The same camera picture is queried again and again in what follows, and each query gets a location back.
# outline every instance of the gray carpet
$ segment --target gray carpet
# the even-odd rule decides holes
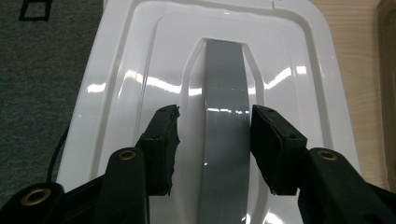
[[[102,4],[53,0],[45,22],[18,21],[22,0],[0,1],[0,207],[20,189],[46,181],[73,114]],[[26,16],[43,12],[44,4],[30,4]]]

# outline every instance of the gray plastic strip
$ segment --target gray plastic strip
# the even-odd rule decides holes
[[[205,76],[205,151],[198,223],[245,223],[250,125],[241,45],[208,40]]]

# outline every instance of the black cable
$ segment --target black cable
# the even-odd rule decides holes
[[[49,169],[47,171],[47,182],[51,182],[53,167],[55,165],[56,159],[58,158],[58,154],[61,151],[62,146],[64,145],[64,141],[66,140],[67,133],[69,132],[69,126],[67,126],[64,131],[64,135],[62,135],[61,140],[59,140],[58,146],[56,146],[55,151],[52,154],[52,158],[49,163]]]

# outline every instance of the wooden surface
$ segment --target wooden surface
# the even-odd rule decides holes
[[[379,0],[311,0],[328,21],[338,57],[363,178],[389,189],[378,69]]]

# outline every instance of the brass screw insert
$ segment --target brass screw insert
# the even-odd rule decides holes
[[[128,161],[133,159],[136,156],[136,153],[132,150],[125,150],[119,154],[120,160]]]
[[[44,202],[50,196],[50,189],[32,189],[21,199],[21,204],[32,206]]]
[[[327,161],[336,161],[336,160],[338,160],[338,157],[337,157],[337,155],[336,154],[334,154],[333,152],[331,152],[331,151],[319,151],[318,152],[318,155],[322,158],[322,159],[324,159],[324,160],[327,160]]]

